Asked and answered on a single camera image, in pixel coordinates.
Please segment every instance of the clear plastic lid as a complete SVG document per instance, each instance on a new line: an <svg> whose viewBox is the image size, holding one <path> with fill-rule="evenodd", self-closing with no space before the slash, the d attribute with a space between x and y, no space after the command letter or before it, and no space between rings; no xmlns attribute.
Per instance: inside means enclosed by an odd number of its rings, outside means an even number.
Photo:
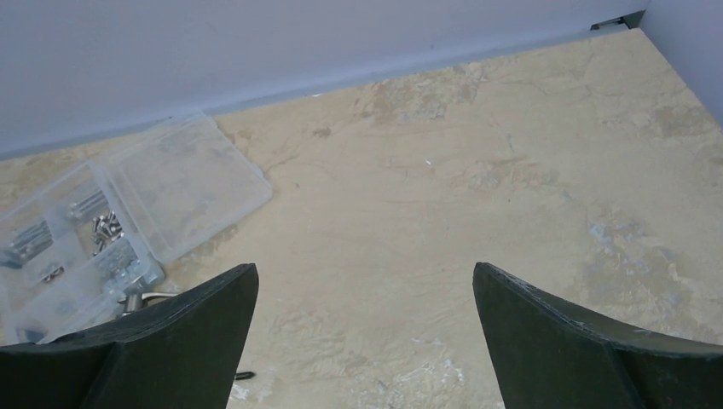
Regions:
<svg viewBox="0 0 723 409"><path fill-rule="evenodd" d="M273 195L261 170L202 113L134 135L99 162L162 263L191 251Z"/></svg>

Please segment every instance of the clear plastic box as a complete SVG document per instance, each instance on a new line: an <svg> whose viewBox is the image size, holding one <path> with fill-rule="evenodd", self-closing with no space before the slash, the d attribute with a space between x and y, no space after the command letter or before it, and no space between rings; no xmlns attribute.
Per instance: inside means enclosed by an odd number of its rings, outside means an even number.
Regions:
<svg viewBox="0 0 723 409"><path fill-rule="evenodd" d="M158 262L192 250L272 192L203 114L74 167L0 219L6 343L51 342L111 319L125 293L164 278ZM96 223L110 216L122 234L98 239Z"/></svg>

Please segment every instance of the beige stone surface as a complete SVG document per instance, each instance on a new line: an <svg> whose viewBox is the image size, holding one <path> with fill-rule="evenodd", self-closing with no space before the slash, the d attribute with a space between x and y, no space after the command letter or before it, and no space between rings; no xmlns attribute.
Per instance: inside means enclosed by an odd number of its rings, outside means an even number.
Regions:
<svg viewBox="0 0 723 409"><path fill-rule="evenodd" d="M723 343L723 135L640 31L217 121L275 196L166 288L257 263L229 408L503 407L477 261ZM114 143L1 163L3 205Z"/></svg>

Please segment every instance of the white wall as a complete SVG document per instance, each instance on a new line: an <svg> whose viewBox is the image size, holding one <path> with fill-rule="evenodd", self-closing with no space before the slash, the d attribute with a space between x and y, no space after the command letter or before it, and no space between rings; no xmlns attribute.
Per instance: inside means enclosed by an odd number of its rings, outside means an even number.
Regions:
<svg viewBox="0 0 723 409"><path fill-rule="evenodd" d="M648 1L8 0L0 158L582 33Z"/></svg>
<svg viewBox="0 0 723 409"><path fill-rule="evenodd" d="M723 1L652 0L640 28L723 124Z"/></svg>

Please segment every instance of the black cable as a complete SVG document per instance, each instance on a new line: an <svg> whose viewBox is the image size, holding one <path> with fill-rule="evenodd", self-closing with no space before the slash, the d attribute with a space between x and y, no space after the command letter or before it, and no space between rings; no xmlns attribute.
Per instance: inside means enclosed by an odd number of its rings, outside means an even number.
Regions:
<svg viewBox="0 0 723 409"><path fill-rule="evenodd" d="M234 377L235 381L245 381L247 379L251 379L252 377L255 377L256 373L251 371L246 372L236 372L236 376Z"/></svg>

